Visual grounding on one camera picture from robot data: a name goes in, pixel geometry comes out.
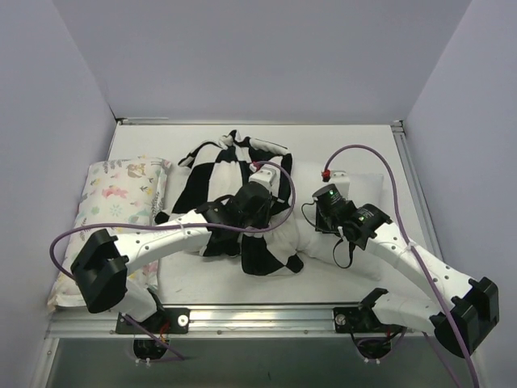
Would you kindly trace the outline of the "white pillow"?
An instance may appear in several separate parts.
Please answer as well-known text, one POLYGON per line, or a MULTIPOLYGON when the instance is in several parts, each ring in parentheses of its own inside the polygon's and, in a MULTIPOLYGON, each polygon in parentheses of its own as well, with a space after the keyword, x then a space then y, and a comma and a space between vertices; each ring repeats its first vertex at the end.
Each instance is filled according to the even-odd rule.
MULTIPOLYGON (((181 189, 171 196, 169 209, 178 199, 187 177, 188 175, 179 181, 181 189)), ((348 269, 369 279, 380 279, 380 265, 373 255, 361 249, 360 246, 348 242, 344 237, 323 233, 316 229, 317 208, 312 195, 318 189, 325 187, 319 165, 315 162, 295 161, 292 180, 296 189, 296 206, 288 221, 293 221, 298 232, 296 239, 298 256, 304 253, 310 258, 348 269)))

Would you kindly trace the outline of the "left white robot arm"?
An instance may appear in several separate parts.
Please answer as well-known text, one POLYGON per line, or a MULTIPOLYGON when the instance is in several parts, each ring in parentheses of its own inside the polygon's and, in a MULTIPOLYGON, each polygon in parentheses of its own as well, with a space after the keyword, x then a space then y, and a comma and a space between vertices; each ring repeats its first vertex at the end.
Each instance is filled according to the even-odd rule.
POLYGON ((130 316, 142 331, 158 330, 163 323, 158 295, 130 275, 176 252, 235 242, 243 229, 265 227, 271 202, 271 185, 250 181, 227 202, 205 203, 155 231, 120 235, 95 231, 71 265, 87 310, 92 314, 115 310, 130 316))

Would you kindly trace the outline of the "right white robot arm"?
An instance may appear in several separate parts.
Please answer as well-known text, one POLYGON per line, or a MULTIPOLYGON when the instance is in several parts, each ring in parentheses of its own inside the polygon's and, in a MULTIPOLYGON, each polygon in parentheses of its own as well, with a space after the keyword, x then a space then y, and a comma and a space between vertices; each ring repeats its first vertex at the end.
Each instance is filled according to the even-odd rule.
POLYGON ((356 248, 401 273, 427 296, 427 301, 398 297, 376 289, 358 311, 360 325, 375 331, 398 325, 433 332, 455 356, 472 355, 499 321, 498 286, 489 278, 475 280, 445 264, 425 248, 403 237, 401 228, 375 205, 356 207, 334 184, 313 194, 317 222, 356 248))

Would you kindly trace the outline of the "black white checkered pillowcase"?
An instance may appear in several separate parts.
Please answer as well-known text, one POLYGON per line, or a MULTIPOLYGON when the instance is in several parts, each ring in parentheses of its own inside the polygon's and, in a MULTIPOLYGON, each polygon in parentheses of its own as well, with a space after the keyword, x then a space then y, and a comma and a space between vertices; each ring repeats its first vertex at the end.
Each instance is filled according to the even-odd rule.
MULTIPOLYGON (((255 163, 261 161, 272 161, 286 172, 292 171, 292 154, 287 148, 241 137, 237 130, 217 141, 200 143, 178 162, 179 167, 189 170, 187 181, 174 205, 158 213, 155 223, 160 225, 208 202, 227 205, 256 172, 255 163)), ((298 232, 292 220, 263 234, 228 234, 228 240, 210 242, 198 250, 199 254, 239 256, 243 272, 254 276, 291 275, 304 268, 296 253, 298 232)))

